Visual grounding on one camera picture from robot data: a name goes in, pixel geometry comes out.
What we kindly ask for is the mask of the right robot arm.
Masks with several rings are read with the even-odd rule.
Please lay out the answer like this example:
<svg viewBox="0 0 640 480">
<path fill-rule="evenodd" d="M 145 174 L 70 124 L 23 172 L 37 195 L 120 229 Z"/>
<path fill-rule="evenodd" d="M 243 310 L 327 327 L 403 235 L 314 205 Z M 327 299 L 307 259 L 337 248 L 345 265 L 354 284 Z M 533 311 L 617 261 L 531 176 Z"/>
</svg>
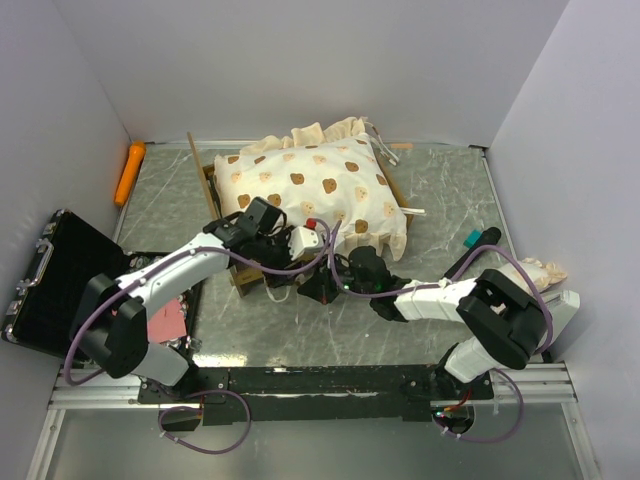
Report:
<svg viewBox="0 0 640 480">
<path fill-rule="evenodd" d="M 553 338 L 549 308 L 514 260 L 476 278 L 451 276 L 428 283 L 392 274 L 374 248 L 358 247 L 348 256 L 325 256 L 298 292 L 321 304 L 341 293 L 366 299 L 388 321 L 464 324 L 471 338 L 450 348 L 436 375 L 440 393 L 453 399 L 489 370 L 524 369 Z"/>
</svg>

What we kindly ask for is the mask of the small bear print pillow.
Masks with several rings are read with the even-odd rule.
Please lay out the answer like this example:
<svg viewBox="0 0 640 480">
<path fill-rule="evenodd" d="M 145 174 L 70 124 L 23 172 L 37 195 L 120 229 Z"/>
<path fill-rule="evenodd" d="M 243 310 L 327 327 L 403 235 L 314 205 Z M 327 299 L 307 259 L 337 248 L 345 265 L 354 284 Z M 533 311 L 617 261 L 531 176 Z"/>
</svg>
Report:
<svg viewBox="0 0 640 480">
<path fill-rule="evenodd" d="M 539 292 L 546 291 L 568 277 L 568 273 L 554 262 L 543 263 L 534 258 L 525 258 L 519 264 Z"/>
</svg>

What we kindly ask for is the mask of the wooden pet bed frame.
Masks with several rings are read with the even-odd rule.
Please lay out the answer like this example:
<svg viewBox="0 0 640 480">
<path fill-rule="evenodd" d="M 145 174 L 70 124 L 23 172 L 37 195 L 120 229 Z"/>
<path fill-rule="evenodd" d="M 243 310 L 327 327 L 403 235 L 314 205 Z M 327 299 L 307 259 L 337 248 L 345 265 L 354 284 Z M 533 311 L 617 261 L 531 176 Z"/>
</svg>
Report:
<svg viewBox="0 0 640 480">
<path fill-rule="evenodd" d="M 256 220 L 242 220 L 242 212 L 235 212 L 228 216 L 222 215 L 222 202 L 215 186 L 215 167 L 213 164 L 204 166 L 201 162 L 198 148 L 196 147 L 193 135 L 188 132 L 187 139 L 193 155 L 196 171 L 199 181 L 204 190 L 205 199 L 208 209 L 212 216 L 212 220 L 203 227 L 204 233 L 221 233 L 223 240 L 230 240 L 235 247 L 243 248 L 248 246 L 250 249 L 259 251 L 260 253 L 269 253 L 264 240 L 268 233 L 260 232 L 260 224 L 264 223 L 266 227 L 274 227 L 276 225 L 276 206 L 266 206 L 265 200 L 260 200 L 257 206 Z M 244 297 L 253 286 L 259 281 L 263 281 L 263 271 L 258 268 L 256 263 L 249 261 L 243 263 L 231 259 L 229 261 L 228 270 L 230 272 L 231 285 L 237 290 L 240 297 Z"/>
</svg>

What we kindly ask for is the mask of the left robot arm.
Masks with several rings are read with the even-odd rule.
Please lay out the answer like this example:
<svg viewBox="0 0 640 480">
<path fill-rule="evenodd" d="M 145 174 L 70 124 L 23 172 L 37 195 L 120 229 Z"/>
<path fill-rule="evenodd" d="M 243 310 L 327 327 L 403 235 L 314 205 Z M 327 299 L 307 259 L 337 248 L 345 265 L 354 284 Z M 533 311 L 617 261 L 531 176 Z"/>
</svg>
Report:
<svg viewBox="0 0 640 480">
<path fill-rule="evenodd" d="M 160 383 L 176 402 L 192 398 L 198 386 L 195 366 L 175 348 L 150 341 L 149 321 L 179 294 L 235 263 L 282 272 L 291 261 L 281 235 L 286 221 L 281 209 L 256 197 L 245 211 L 210 222 L 184 246 L 143 269 L 116 279 L 94 276 L 70 330 L 65 381 L 81 385 L 71 366 L 76 352 L 82 352 L 114 379 L 134 374 Z"/>
</svg>

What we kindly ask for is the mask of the bear print bed mattress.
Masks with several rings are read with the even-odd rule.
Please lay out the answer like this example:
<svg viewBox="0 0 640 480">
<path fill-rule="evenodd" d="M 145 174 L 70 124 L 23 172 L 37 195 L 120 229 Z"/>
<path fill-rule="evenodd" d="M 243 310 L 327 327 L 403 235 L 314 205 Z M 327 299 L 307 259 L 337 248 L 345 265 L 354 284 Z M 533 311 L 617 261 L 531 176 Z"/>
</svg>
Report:
<svg viewBox="0 0 640 480">
<path fill-rule="evenodd" d="M 269 135 L 213 161 L 212 184 L 223 215 L 247 209 L 260 197 L 280 208 L 293 226 L 320 218 L 338 227 L 336 251 L 360 246 L 399 261 L 408 243 L 407 204 L 384 163 L 398 156 L 364 117 L 328 127 L 294 128 Z"/>
</svg>

